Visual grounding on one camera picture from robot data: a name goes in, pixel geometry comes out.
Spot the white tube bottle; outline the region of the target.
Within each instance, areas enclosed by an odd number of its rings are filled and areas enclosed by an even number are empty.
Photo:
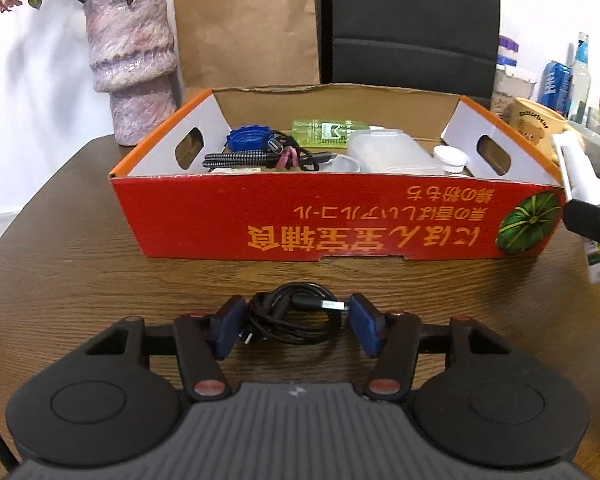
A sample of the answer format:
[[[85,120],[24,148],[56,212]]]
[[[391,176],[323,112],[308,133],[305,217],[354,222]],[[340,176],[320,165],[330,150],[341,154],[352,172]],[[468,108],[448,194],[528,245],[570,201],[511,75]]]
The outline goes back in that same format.
[[[574,135],[568,131],[555,133],[552,141],[562,175],[566,203],[568,200],[582,200],[600,206],[600,178],[596,176],[592,162]],[[600,260],[588,260],[585,252],[588,245],[583,237],[582,240],[588,281],[591,284],[600,284]]]

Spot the red orange cardboard box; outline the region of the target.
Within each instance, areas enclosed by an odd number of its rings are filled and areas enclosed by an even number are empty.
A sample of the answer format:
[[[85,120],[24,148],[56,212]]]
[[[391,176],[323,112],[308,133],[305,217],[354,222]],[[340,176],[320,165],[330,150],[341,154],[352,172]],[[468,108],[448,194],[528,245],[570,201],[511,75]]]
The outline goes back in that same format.
[[[182,167],[176,159],[182,141],[216,153],[235,128],[283,131],[312,118],[398,129],[423,148],[453,134],[502,140],[513,150],[512,166],[486,178],[476,170],[214,174],[199,160]],[[168,258],[533,257],[565,203],[558,169],[466,96],[358,84],[201,91],[133,148],[110,181],[143,253]]]

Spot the yellow bear mug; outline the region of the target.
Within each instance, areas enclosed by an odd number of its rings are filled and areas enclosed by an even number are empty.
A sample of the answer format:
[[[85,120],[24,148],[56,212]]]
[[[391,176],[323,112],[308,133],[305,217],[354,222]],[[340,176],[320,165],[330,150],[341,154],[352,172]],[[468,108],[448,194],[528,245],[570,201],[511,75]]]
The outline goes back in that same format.
[[[585,148],[582,134],[572,128],[561,114],[529,99],[513,100],[509,125],[528,142],[529,153],[537,162],[557,164],[557,155],[552,141],[555,133],[571,132],[580,147]]]

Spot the blue drink can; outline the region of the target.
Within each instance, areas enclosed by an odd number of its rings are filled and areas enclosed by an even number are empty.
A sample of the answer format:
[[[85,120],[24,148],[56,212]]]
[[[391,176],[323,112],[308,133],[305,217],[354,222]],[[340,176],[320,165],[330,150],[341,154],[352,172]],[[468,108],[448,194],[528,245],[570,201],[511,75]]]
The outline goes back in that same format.
[[[538,102],[566,117],[570,107],[572,70],[569,66],[550,61],[546,64],[538,95]]]

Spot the clear glass bottle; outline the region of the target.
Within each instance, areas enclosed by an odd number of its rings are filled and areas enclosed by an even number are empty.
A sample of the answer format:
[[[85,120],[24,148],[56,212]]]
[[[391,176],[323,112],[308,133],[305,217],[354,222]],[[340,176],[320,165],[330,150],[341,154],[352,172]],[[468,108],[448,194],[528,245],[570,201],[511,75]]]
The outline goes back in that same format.
[[[588,34],[580,32],[579,42],[571,65],[572,79],[570,90],[570,122],[583,122],[591,88],[591,74],[588,69]]]

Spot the white ribbed bottle cap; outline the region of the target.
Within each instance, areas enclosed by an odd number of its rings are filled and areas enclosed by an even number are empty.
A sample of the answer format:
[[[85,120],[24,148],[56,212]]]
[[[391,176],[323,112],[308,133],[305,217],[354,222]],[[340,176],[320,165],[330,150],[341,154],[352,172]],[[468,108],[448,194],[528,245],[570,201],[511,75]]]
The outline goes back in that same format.
[[[461,174],[468,163],[468,156],[463,151],[449,145],[435,146],[434,158],[447,174]]]

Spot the clear food storage container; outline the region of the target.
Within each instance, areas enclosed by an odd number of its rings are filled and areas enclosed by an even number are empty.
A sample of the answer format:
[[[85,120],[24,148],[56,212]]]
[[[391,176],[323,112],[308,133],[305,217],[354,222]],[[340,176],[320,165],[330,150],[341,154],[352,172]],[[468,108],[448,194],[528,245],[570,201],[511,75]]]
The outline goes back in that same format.
[[[509,122],[517,98],[530,99],[535,82],[515,77],[509,73],[510,67],[496,66],[489,110],[495,116]]]

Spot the translucent plastic box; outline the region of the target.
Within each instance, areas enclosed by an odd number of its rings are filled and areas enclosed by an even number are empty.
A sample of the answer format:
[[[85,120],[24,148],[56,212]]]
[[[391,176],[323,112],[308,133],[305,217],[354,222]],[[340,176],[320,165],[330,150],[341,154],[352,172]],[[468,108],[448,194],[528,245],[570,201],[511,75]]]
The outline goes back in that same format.
[[[401,130],[355,131],[349,136],[347,155],[366,174],[444,175],[440,162]]]

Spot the purple lidded small jar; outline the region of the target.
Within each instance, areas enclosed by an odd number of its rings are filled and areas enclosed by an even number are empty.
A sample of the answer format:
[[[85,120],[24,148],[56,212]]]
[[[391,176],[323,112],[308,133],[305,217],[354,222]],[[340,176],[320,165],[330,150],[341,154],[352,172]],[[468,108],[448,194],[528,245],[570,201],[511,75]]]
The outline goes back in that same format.
[[[519,44],[506,36],[498,37],[498,56],[496,64],[501,66],[516,66],[518,61]]]

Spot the blue ribbed bottle cap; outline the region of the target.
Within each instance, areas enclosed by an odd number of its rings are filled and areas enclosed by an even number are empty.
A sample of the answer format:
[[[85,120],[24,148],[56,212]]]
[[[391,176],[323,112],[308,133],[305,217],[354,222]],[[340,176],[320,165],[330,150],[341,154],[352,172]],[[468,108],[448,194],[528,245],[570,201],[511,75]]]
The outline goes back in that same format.
[[[230,132],[226,145],[231,152],[264,151],[273,138],[273,130],[268,126],[242,126]]]

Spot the green spray bottle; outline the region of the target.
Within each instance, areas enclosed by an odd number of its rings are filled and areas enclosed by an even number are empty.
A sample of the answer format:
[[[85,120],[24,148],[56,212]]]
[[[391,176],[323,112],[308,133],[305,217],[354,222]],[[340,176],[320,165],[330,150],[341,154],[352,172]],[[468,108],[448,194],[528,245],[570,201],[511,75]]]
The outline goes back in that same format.
[[[302,148],[346,148],[352,133],[377,129],[355,120],[295,119],[291,135]]]

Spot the black paper bag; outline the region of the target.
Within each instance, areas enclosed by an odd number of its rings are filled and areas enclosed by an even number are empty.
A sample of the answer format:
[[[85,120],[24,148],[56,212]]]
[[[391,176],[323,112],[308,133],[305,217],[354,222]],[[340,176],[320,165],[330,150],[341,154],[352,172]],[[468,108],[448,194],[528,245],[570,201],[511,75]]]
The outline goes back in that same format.
[[[491,101],[501,0],[316,0],[324,84]]]

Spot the pink textured ceramic vase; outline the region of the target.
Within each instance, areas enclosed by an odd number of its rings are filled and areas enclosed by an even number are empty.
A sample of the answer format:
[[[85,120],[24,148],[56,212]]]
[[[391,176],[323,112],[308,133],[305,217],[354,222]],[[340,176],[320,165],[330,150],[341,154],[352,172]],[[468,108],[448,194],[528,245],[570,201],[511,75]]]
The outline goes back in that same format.
[[[94,90],[109,96],[118,144],[135,146],[176,110],[166,0],[87,0],[84,15]]]

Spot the brown paper bag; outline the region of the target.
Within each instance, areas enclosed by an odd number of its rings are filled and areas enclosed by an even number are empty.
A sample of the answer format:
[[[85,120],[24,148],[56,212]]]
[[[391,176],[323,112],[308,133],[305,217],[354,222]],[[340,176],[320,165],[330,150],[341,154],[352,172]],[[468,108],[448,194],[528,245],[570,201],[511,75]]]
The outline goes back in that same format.
[[[317,84],[315,0],[173,0],[189,89]]]

